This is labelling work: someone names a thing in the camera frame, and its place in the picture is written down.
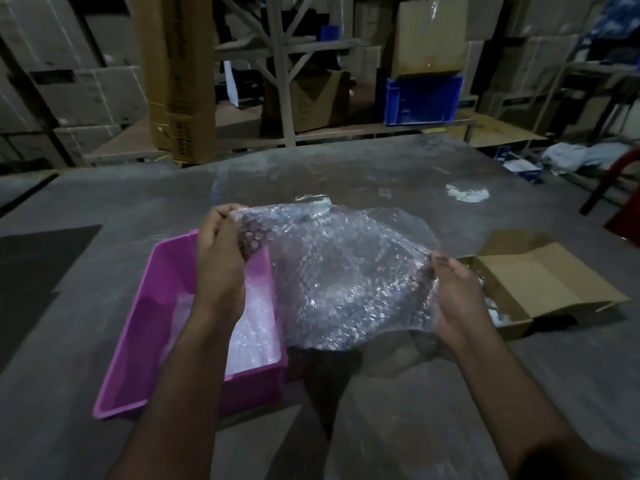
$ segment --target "purple container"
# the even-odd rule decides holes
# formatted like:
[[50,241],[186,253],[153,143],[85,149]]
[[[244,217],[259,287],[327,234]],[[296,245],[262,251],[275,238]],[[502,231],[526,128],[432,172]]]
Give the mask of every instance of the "purple container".
[[[169,340],[173,309],[181,294],[195,292],[195,256],[198,231],[156,244],[111,364],[102,382],[93,416],[105,419],[142,408],[156,385],[160,355]],[[254,254],[244,270],[246,281],[275,290],[269,252]],[[276,317],[276,327],[281,330]],[[287,352],[280,341],[280,361],[225,376],[220,415],[259,406],[282,395]]]

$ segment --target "clear plastic bubble wrap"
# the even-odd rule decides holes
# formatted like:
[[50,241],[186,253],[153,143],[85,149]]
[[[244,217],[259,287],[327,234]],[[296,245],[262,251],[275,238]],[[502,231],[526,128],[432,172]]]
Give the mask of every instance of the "clear plastic bubble wrap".
[[346,350],[386,331],[432,330],[438,242],[423,220],[327,201],[231,216],[247,257],[269,247],[287,346]]

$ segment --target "metal rack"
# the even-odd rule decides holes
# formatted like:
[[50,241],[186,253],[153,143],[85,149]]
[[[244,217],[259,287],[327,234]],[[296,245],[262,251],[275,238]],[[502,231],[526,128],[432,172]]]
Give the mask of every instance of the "metal rack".
[[[344,38],[333,41],[316,41],[315,37],[293,37],[300,21],[306,14],[313,0],[301,0],[298,12],[292,23],[285,32],[282,26],[282,0],[266,0],[267,19],[269,24],[269,34],[267,34],[262,24],[250,12],[238,6],[233,0],[221,0],[228,9],[234,13],[242,23],[244,23],[253,35],[244,39],[226,42],[215,48],[216,58],[220,61],[245,60],[249,65],[272,83],[278,90],[278,98],[280,101],[280,113],[282,117],[281,139],[264,139],[252,140],[252,144],[244,144],[242,141],[237,142],[238,148],[247,148],[251,146],[265,146],[268,144],[284,144],[285,146],[295,146],[299,141],[311,141],[329,138],[353,137],[372,135],[379,133],[396,133],[407,130],[418,130],[422,128],[431,128],[436,126],[452,126],[466,125],[465,141],[469,142],[473,120],[457,120],[444,123],[427,123],[424,125],[412,125],[411,127],[387,127],[383,123],[372,123],[368,125],[354,125],[352,127],[342,128],[322,128],[296,134],[293,124],[293,111],[291,105],[291,81],[297,76],[302,67],[308,62],[313,53],[320,50],[350,50],[360,45],[360,40],[356,38]],[[303,54],[302,57],[292,65],[289,60],[290,54]],[[273,57],[273,65],[275,74],[271,73],[265,66],[263,61],[267,57]]]

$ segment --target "hand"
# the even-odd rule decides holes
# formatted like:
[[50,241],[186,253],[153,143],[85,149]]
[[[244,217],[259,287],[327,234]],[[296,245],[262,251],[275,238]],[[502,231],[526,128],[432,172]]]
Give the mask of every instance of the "hand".
[[229,203],[209,211],[198,232],[196,295],[193,309],[215,317],[229,334],[244,312],[244,259],[236,224],[229,212],[244,209]]
[[496,335],[476,273],[438,251],[431,254],[431,264],[440,281],[438,304],[442,316],[436,318],[435,332],[442,341],[456,349]]

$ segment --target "forearm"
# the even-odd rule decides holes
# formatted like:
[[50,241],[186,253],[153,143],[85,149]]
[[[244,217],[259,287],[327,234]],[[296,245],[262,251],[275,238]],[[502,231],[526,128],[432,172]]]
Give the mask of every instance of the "forearm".
[[108,478],[209,478],[230,337],[216,323],[192,313]]
[[[549,400],[495,330],[454,350],[510,478],[562,473],[563,478],[616,477]],[[523,463],[528,459],[523,471]]]

